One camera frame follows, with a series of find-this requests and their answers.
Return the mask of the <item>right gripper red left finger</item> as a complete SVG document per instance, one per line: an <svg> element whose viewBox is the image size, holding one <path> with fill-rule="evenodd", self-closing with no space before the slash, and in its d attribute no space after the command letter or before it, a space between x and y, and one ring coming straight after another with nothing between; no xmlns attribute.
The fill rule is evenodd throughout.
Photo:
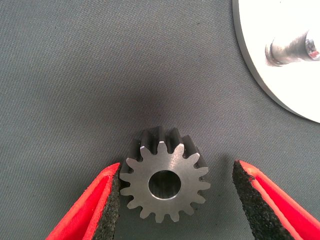
<svg viewBox="0 0 320 240"><path fill-rule="evenodd" d="M46 237L113 240L120 209L120 163L103 169Z"/></svg>

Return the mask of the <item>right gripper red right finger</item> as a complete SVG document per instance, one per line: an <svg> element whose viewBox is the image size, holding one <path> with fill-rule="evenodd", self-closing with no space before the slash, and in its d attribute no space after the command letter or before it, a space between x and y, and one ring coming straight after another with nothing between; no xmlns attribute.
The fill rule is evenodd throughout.
<svg viewBox="0 0 320 240"><path fill-rule="evenodd" d="M320 222L257 167L235 160L232 179L256 240L320 238Z"/></svg>

